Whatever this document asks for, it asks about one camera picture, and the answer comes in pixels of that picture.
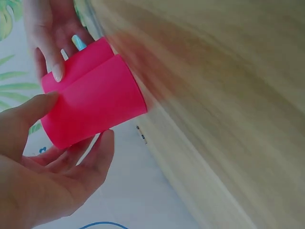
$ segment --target finger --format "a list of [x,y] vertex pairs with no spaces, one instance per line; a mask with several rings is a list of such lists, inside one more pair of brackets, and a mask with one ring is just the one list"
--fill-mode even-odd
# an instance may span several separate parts
[[36,43],[41,50],[47,64],[51,67],[54,79],[60,82],[64,75],[64,59],[60,49],[47,29],[42,28],[37,31]]
[[30,156],[28,158],[41,166],[46,166],[49,163],[55,161],[57,158],[59,158],[65,151],[66,149],[58,149],[57,147],[52,146],[46,152],[37,156]]
[[36,66],[36,74],[40,81],[41,78],[48,73],[46,60],[39,48],[33,50],[33,57]]
[[90,137],[72,145],[56,160],[49,163],[46,168],[52,173],[59,173],[74,167],[80,160],[81,156],[86,152],[92,140],[93,137]]
[[12,111],[30,128],[51,111],[58,96],[57,92],[36,95],[24,104],[13,108]]
[[65,174],[81,185],[68,187],[76,202],[84,202],[104,183],[113,153],[114,133],[112,130],[107,130],[99,136],[83,161]]
[[76,48],[72,40],[69,43],[67,43],[63,49],[65,50],[68,57],[72,57],[74,54],[78,52],[78,49]]
[[94,39],[93,37],[90,35],[90,33],[86,30],[85,27],[83,27],[81,24],[80,26],[78,27],[78,29],[76,30],[76,33],[75,33],[80,39],[82,42],[84,42],[86,45],[89,45],[91,43],[94,42]]

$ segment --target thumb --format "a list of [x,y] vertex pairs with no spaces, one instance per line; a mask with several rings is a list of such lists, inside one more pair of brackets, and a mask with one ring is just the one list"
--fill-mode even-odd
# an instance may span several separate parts
[[30,128],[51,111],[58,100],[58,96],[57,92],[37,95],[26,103],[14,108],[15,114]]
[[50,32],[43,28],[36,37],[37,46],[47,64],[51,67],[54,79],[60,82],[64,75],[64,59]]

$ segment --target palm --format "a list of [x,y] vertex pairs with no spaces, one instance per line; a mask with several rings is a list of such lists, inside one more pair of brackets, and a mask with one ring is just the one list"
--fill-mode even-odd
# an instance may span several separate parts
[[71,43],[71,37],[83,30],[82,24],[75,12],[73,0],[53,0],[51,3],[52,11],[52,34],[58,47],[68,49],[68,55],[72,55],[71,52],[77,52],[72,47],[67,47],[68,43]]
[[46,62],[55,79],[61,80],[64,73],[60,50],[68,57],[78,50],[72,42],[77,35],[85,44],[94,42],[79,20],[73,0],[24,0],[24,23],[30,49],[42,78],[47,73]]
[[27,213],[35,214],[35,225],[71,215],[106,178],[113,157],[113,133],[104,135],[106,138],[100,144],[105,148],[101,151],[100,146],[95,145],[78,166],[75,165],[92,138],[66,151],[52,147],[39,156],[22,156],[18,163],[13,155],[0,155],[0,174],[6,174],[14,187],[7,186],[2,193],[13,199],[13,204],[22,206],[25,217],[30,218]]

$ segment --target white surface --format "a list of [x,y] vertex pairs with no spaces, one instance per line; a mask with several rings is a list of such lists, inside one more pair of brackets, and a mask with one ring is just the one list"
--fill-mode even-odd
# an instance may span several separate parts
[[37,228],[79,229],[98,221],[112,221],[129,229],[198,229],[133,123],[124,123],[114,131],[115,155],[104,185],[72,216]]

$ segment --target fingernail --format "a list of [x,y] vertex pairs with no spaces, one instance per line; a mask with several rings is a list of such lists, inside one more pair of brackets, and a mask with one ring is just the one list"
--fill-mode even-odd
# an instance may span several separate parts
[[52,68],[52,73],[56,82],[60,82],[63,75],[63,68],[60,64],[57,64]]

